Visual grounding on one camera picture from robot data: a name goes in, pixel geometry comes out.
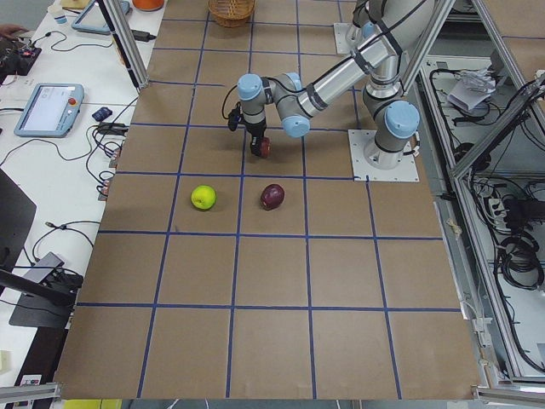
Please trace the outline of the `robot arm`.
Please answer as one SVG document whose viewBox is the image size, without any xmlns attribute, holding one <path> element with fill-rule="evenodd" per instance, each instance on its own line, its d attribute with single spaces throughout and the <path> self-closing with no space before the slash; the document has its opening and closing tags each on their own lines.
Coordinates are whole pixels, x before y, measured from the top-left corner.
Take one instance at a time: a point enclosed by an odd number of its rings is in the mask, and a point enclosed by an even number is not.
<svg viewBox="0 0 545 409">
<path fill-rule="evenodd" d="M 276 107 L 286 135 L 303 137 L 312 118 L 365 80 L 363 101 L 377 130 L 364 148 L 364 158 L 377 169 L 395 168 L 420 123 L 417 108 L 402 97 L 401 57 L 429 26 L 434 8 L 433 1 L 357 2 L 353 28 L 358 34 L 348 55 L 308 84 L 295 72 L 275 77 L 244 74 L 234 88 L 238 102 L 226 116 L 229 130 L 243 125 L 251 135 L 250 151 L 265 158 L 270 152 L 267 105 Z"/>
</svg>

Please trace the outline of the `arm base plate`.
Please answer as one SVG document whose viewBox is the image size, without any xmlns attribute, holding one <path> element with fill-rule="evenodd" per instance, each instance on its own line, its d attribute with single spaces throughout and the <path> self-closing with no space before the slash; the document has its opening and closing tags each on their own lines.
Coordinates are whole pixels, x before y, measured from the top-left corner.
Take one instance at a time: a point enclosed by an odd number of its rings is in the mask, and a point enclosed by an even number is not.
<svg viewBox="0 0 545 409">
<path fill-rule="evenodd" d="M 361 29 L 350 23 L 335 23 L 333 32 L 338 55 L 348 54 L 361 37 Z"/>
<path fill-rule="evenodd" d="M 355 181 L 419 182 L 416 156 L 419 135 L 405 141 L 404 150 L 386 153 L 375 141 L 375 130 L 349 130 L 353 179 Z"/>
</svg>

